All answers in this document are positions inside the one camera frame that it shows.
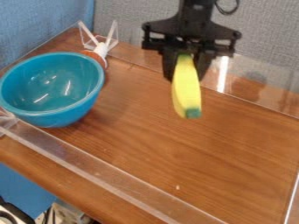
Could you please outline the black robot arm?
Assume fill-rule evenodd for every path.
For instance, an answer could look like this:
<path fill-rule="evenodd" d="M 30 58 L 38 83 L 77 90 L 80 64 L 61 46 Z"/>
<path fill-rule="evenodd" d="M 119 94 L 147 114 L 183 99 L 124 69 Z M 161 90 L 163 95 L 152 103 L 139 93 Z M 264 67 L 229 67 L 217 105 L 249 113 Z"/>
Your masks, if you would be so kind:
<path fill-rule="evenodd" d="M 232 57 L 235 44 L 241 33 L 211 20 L 213 8 L 231 15 L 239 8 L 223 11 L 219 0 L 180 0 L 179 10 L 172 17 L 143 23 L 141 47 L 163 56 L 163 77 L 173 80 L 173 69 L 180 54 L 191 55 L 199 79 L 207 73 L 211 62 L 220 56 Z"/>

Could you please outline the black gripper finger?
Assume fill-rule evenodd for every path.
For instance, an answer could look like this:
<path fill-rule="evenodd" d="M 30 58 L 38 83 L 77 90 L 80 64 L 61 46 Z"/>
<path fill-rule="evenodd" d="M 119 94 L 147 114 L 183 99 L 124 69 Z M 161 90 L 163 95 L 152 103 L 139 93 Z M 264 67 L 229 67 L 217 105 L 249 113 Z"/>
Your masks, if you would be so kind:
<path fill-rule="evenodd" d="M 216 58 L 216 56 L 215 56 L 213 52 L 197 52 L 196 53 L 193 62 L 195 62 L 195 68 L 196 68 L 199 80 L 203 79 L 203 77 L 209 69 L 211 62 L 215 58 Z"/>
<path fill-rule="evenodd" d="M 168 80 L 173 80 L 173 70 L 177 61 L 177 51 L 173 48 L 163 49 L 163 77 Z"/>

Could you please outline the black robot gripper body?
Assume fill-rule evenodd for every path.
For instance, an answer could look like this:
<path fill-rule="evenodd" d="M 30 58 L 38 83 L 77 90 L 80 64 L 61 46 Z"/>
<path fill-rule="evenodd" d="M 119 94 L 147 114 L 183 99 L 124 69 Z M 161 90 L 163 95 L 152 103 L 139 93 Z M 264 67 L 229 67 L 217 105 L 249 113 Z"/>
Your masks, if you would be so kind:
<path fill-rule="evenodd" d="M 141 47 L 159 53 L 167 48 L 187 53 L 209 53 L 213 57 L 235 53 L 239 31 L 216 24 L 203 12 L 177 12 L 172 17 L 143 23 Z"/>

